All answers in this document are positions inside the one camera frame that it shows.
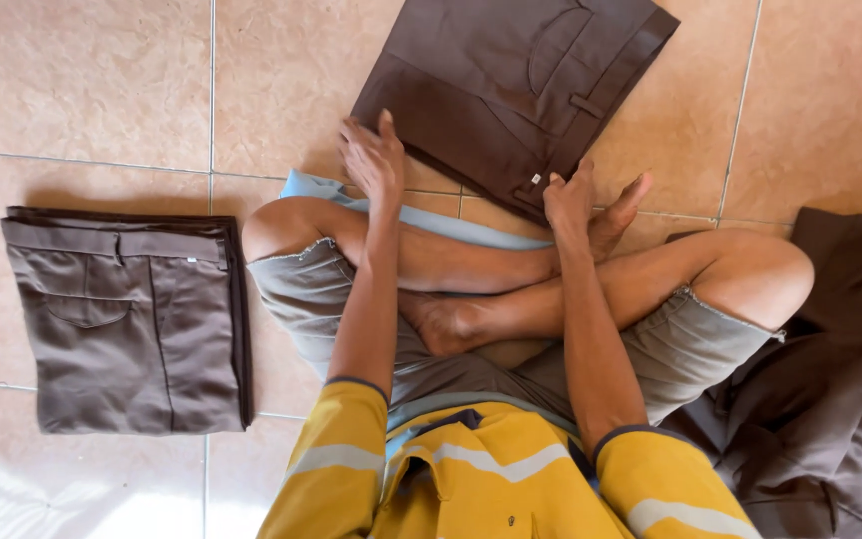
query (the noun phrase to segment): brown trousers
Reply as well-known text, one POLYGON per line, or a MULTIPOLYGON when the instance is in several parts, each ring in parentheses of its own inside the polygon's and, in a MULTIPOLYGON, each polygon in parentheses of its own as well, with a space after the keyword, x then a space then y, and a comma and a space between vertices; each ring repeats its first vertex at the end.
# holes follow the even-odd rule
POLYGON ((407 0, 353 114, 395 117, 408 152, 546 225, 565 177, 676 30, 650 0, 407 0))
POLYGON ((43 433, 243 431, 251 351, 234 217, 11 207, 43 433))

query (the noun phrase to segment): tiled floor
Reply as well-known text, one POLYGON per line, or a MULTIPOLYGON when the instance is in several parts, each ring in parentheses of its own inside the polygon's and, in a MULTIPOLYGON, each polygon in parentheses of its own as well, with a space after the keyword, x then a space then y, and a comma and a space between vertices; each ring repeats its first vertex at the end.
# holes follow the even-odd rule
MULTIPOLYGON (((862 2, 659 3, 684 22, 591 152, 603 202, 640 171, 657 178, 620 249, 694 228, 786 235, 802 204, 862 211, 862 2)), ((243 217, 291 167, 340 175, 336 121, 400 6, 0 0, 0 217, 8 204, 243 217)), ((411 173, 410 204, 547 235, 411 173)), ((252 312, 261 416, 247 434, 42 436, 0 237, 0 538, 251 536, 318 390, 252 312)))

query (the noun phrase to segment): hand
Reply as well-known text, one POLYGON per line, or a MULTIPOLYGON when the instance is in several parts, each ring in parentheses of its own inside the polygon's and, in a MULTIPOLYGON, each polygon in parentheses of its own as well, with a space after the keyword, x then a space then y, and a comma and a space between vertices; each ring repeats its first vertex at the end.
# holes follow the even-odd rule
POLYGON ((376 210, 397 210, 404 197, 404 146, 395 136, 388 109, 377 120, 379 134, 362 128, 356 118, 342 121, 338 152, 349 178, 372 202, 376 210))
POLYGON ((596 199, 594 162, 590 157, 581 159, 567 183, 557 173, 551 173, 551 182, 544 189, 544 213, 559 243, 576 241, 588 245, 587 224, 596 199))

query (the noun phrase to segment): yellow shirt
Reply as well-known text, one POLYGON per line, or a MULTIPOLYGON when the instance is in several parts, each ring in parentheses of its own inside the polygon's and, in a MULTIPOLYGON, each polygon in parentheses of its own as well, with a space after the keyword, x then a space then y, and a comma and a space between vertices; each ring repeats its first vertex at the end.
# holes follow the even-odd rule
POLYGON ((600 496, 540 415, 479 403, 386 433, 375 388, 331 383, 305 421, 260 539, 760 538, 698 449, 651 427, 595 450, 600 496), (386 462, 386 439, 473 409, 474 428, 438 426, 386 462))

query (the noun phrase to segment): gray shorts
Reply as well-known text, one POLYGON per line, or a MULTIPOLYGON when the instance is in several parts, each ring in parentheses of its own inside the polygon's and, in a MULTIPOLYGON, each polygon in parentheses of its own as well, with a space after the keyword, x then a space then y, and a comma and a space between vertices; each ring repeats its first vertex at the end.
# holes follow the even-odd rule
MULTIPOLYGON (((264 306, 324 379, 354 268, 325 238, 299 254, 257 260, 248 269, 264 306)), ((770 332, 701 302, 687 287, 621 332, 652 424, 723 381, 770 337, 770 332)), ((473 352, 432 356, 399 316, 391 409, 429 395, 465 391, 504 393, 574 421, 559 342, 506 369, 473 352)))

